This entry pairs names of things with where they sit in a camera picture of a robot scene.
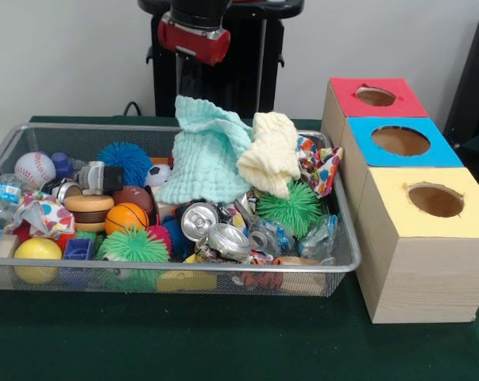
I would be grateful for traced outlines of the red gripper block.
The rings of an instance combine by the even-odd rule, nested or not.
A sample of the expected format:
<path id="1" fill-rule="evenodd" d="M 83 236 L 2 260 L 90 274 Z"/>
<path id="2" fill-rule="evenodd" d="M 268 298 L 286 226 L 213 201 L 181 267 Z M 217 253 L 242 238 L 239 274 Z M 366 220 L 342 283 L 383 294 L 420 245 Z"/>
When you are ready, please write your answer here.
<path id="1" fill-rule="evenodd" d="M 221 63 L 230 46 L 231 34 L 223 27 L 206 31 L 182 25 L 169 12 L 163 14 L 157 27 L 159 44 L 172 52 L 184 53 L 200 63 Z"/>

